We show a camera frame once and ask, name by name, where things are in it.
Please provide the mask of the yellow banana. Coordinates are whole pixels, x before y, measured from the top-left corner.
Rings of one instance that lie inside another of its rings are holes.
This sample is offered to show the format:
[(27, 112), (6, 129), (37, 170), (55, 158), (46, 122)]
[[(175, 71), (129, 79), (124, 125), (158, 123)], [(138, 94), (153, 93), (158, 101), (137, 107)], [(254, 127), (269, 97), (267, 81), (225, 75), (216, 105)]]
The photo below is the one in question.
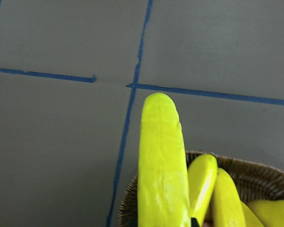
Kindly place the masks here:
[(215, 227), (245, 227), (246, 221), (240, 197), (231, 176), (218, 168), (212, 196), (213, 225)]
[(182, 126), (164, 93), (148, 96), (142, 108), (137, 186), (138, 226), (191, 226)]
[(241, 203), (248, 227), (284, 227), (284, 200)]
[(190, 217), (202, 225), (217, 178), (217, 160), (210, 154), (196, 157), (188, 167)]

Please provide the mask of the brown wicker basket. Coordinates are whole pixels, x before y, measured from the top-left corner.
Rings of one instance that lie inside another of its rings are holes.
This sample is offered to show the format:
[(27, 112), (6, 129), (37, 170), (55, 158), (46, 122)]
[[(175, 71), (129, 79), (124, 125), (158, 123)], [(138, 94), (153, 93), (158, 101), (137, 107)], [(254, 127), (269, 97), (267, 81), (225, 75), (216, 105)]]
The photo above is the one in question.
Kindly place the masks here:
[[(284, 200), (284, 171), (252, 161), (214, 154), (218, 167), (233, 179), (240, 199), (247, 203), (253, 200)], [(120, 227), (138, 226), (137, 182), (135, 174), (128, 184), (119, 210)]]

